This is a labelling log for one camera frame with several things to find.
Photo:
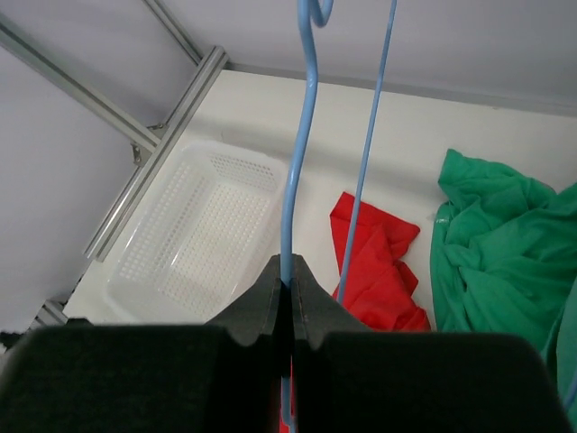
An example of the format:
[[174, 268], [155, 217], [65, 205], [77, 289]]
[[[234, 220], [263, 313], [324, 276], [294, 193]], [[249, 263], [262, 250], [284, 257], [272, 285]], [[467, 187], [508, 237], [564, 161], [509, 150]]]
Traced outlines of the light blue wire hanger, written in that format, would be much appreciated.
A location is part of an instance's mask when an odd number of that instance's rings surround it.
[[[318, 62], [316, 56], [316, 46], [313, 34], [313, 28], [325, 27], [330, 19], [333, 10], [331, 1], [299, 1], [298, 2], [298, 29], [302, 43], [304, 58], [306, 62], [306, 92], [302, 106], [301, 116], [298, 124], [298, 131], [295, 140], [295, 147], [292, 153], [291, 162], [288, 170], [288, 177], [284, 189], [284, 198], [281, 212], [280, 223], [280, 255], [279, 255], [279, 277], [282, 283], [282, 289], [289, 293], [291, 283], [295, 280], [293, 265], [293, 219], [298, 192], [298, 183], [306, 154], [308, 139], [312, 126], [315, 112], [316, 96], [319, 83]], [[370, 157], [371, 142], [376, 123], [376, 116], [380, 103], [380, 94], [384, 84], [385, 68], [387, 64], [391, 34], [397, 3], [390, 3], [389, 19], [387, 30], [382, 47], [380, 58], [379, 73], [376, 80], [374, 96], [371, 106], [371, 113], [363, 147], [362, 162], [357, 180], [357, 186], [353, 202], [353, 212], [351, 216], [351, 226], [348, 229], [345, 254], [343, 258], [343, 270], [338, 286], [337, 302], [343, 302], [343, 296], [346, 292], [346, 282], [348, 279], [349, 267], [351, 262], [353, 241], [356, 232], [356, 223], [360, 212], [360, 203], [362, 190], [368, 169]]]

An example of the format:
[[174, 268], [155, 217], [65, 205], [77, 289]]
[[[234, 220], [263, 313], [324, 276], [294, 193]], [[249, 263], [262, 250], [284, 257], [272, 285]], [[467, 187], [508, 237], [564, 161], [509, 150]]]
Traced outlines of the red tank top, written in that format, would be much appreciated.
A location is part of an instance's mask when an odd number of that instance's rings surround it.
[[343, 306], [372, 330], [431, 330], [412, 299], [418, 278], [402, 261], [419, 233], [412, 223], [360, 204]]

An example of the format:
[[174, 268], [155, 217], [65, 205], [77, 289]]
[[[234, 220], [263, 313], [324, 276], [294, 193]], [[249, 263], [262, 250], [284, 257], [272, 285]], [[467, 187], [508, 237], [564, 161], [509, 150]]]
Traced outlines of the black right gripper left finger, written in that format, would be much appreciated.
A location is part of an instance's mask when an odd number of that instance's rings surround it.
[[279, 258], [204, 325], [76, 322], [22, 336], [4, 432], [276, 432]]

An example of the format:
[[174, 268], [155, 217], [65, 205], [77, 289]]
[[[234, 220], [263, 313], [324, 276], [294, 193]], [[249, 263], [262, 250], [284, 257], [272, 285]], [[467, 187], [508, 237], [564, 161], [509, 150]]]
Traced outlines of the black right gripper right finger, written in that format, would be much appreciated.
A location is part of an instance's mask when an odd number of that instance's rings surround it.
[[377, 332], [295, 256], [291, 288], [300, 432], [568, 432], [538, 352], [494, 333]]

